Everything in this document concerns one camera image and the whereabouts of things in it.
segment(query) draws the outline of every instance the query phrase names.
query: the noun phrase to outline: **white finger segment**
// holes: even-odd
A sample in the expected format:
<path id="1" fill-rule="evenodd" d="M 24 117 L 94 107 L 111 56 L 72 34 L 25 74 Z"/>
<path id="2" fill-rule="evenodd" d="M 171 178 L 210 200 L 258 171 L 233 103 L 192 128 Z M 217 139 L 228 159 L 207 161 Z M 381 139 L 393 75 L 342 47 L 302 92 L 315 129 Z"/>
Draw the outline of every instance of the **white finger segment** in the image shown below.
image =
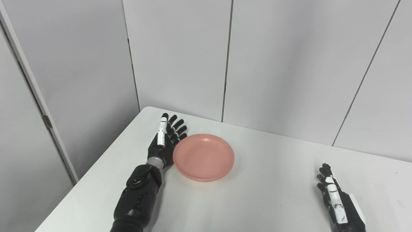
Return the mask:
<path id="1" fill-rule="evenodd" d="M 160 119 L 159 131 L 157 133 L 157 145 L 164 146 L 164 136 L 166 135 L 167 118 L 162 117 Z"/>
<path id="2" fill-rule="evenodd" d="M 348 218 L 346 217 L 345 208 L 343 207 L 342 200 L 340 199 L 339 192 L 335 184 L 330 184 L 327 186 L 330 204 L 335 212 L 336 221 L 338 224 L 348 223 Z"/>

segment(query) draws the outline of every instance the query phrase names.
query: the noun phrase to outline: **robotic hand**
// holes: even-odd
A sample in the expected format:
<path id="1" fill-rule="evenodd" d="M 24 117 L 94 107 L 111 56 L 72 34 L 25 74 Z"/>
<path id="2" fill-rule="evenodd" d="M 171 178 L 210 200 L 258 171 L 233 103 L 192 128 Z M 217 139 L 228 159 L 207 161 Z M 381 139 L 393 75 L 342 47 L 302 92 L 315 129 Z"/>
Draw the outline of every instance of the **robotic hand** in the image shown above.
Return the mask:
<path id="1" fill-rule="evenodd" d="M 137 166 L 126 182 L 117 203 L 112 229 L 110 232 L 142 232 L 152 217 L 156 196 L 162 185 L 161 169 L 173 164 L 173 151 L 185 137 L 184 120 L 170 120 L 167 113 L 161 118 L 159 131 L 149 145 L 147 162 Z"/>
<path id="2" fill-rule="evenodd" d="M 318 188 L 323 194 L 323 202 L 329 211 L 333 232 L 366 232 L 365 218 L 353 194 L 340 189 L 326 163 L 319 168 Z"/>

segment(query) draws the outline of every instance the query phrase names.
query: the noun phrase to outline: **white wall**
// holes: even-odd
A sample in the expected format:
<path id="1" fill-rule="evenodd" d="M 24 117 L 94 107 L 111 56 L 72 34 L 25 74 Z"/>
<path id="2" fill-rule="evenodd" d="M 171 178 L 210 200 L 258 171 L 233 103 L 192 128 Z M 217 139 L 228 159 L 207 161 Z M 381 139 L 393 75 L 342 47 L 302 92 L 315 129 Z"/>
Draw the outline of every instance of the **white wall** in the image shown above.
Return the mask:
<path id="1" fill-rule="evenodd" d="M 332 145 L 397 3 L 235 0 L 224 100 L 230 2 L 125 0 L 140 104 Z M 380 80 L 408 46 L 378 52 L 335 145 L 409 159 L 409 80 Z"/>
<path id="2" fill-rule="evenodd" d="M 335 146 L 412 162 L 411 12 L 401 1 Z"/>
<path id="3" fill-rule="evenodd" d="M 231 0 L 124 0 L 140 107 L 221 120 Z"/>
<path id="4" fill-rule="evenodd" d="M 236 0 L 223 121 L 332 145 L 397 0 Z"/>
<path id="5" fill-rule="evenodd" d="M 0 231 L 32 232 L 72 184 L 1 27 L 0 109 Z"/>
<path id="6" fill-rule="evenodd" d="M 137 115 L 121 0 L 2 0 L 79 177 Z"/>

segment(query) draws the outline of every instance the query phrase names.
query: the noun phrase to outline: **black finger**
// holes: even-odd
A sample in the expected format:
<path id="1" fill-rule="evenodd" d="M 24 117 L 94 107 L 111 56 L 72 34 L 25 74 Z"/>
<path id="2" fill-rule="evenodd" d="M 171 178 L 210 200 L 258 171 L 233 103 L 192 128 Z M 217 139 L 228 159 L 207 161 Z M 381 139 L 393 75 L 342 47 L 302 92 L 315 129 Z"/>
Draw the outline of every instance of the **black finger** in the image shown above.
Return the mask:
<path id="1" fill-rule="evenodd" d="M 172 124 L 175 122 L 175 120 L 178 119 L 177 115 L 173 115 L 169 122 L 167 123 L 166 131 L 168 132 L 170 128 L 172 128 Z"/>
<path id="2" fill-rule="evenodd" d="M 183 119 L 180 119 L 173 125 L 173 127 L 168 131 L 168 133 L 173 136 L 173 134 L 176 132 L 176 130 L 181 126 L 185 121 Z"/>
<path id="3" fill-rule="evenodd" d="M 319 189 L 321 192 L 324 192 L 324 191 L 325 191 L 325 187 L 323 186 L 323 184 L 318 183 L 316 186 L 318 187 L 318 189 Z"/>
<path id="4" fill-rule="evenodd" d="M 322 182 L 322 184 L 325 183 L 325 177 L 324 177 L 322 174 L 318 174 L 318 175 L 316 176 L 316 178 L 318 178 L 318 180 L 319 180 L 320 182 Z"/>
<path id="5" fill-rule="evenodd" d="M 178 141 L 179 141 L 179 138 L 178 138 L 178 135 L 177 134 L 173 134 L 172 135 L 172 138 L 170 138 L 170 140 L 171 140 L 171 142 L 172 142 L 172 144 L 177 144 L 178 143 Z"/>
<path id="6" fill-rule="evenodd" d="M 325 169 L 325 168 L 319 168 L 319 172 L 324 176 L 324 177 L 328 177 L 328 176 L 330 176 L 329 175 L 329 172 Z"/>
<path id="7" fill-rule="evenodd" d="M 182 126 L 178 131 L 176 131 L 176 134 L 180 135 L 182 134 L 185 130 L 187 130 L 187 126 Z"/>
<path id="8" fill-rule="evenodd" d="M 187 137 L 187 134 L 183 133 L 181 136 L 179 136 L 179 140 L 182 141 L 186 137 Z"/>
<path id="9" fill-rule="evenodd" d="M 169 115 L 167 113 L 163 113 L 162 118 L 166 118 L 166 120 L 169 120 Z"/>
<path id="10" fill-rule="evenodd" d="M 177 116 L 177 115 L 173 115 L 173 116 L 170 118 L 170 120 L 169 120 L 170 125 L 172 125 L 172 124 L 175 122 L 176 119 L 178 119 L 178 116 Z"/>
<path id="11" fill-rule="evenodd" d="M 175 130 L 177 130 L 177 128 L 179 128 L 179 126 L 183 125 L 183 123 L 185 123 L 185 120 L 180 119 L 177 123 L 175 123 L 175 124 L 173 125 L 173 128 L 174 128 Z"/>
<path id="12" fill-rule="evenodd" d="M 332 174 L 332 169 L 331 169 L 329 164 L 327 164 L 327 163 L 322 164 L 322 168 L 327 172 L 327 175 L 325 175 L 325 176 L 333 175 Z"/>
<path id="13" fill-rule="evenodd" d="M 177 145 L 180 141 L 182 141 L 184 138 L 186 138 L 187 137 L 187 134 L 186 133 L 183 133 L 182 135 L 180 135 L 179 137 L 177 137 L 177 133 L 175 133 L 174 135 L 173 135 L 173 138 L 175 138 L 174 139 L 174 141 L 173 141 L 173 145 Z"/>

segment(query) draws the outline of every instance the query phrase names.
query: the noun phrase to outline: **door hinge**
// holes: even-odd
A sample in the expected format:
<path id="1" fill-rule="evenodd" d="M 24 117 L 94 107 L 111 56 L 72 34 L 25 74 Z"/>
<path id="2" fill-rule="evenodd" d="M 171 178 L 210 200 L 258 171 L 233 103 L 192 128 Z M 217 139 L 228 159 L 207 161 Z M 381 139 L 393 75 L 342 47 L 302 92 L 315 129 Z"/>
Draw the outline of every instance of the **door hinge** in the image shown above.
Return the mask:
<path id="1" fill-rule="evenodd" d="M 46 127 L 53 128 L 52 122 L 50 121 L 47 115 L 42 115 L 43 121 L 46 124 Z"/>

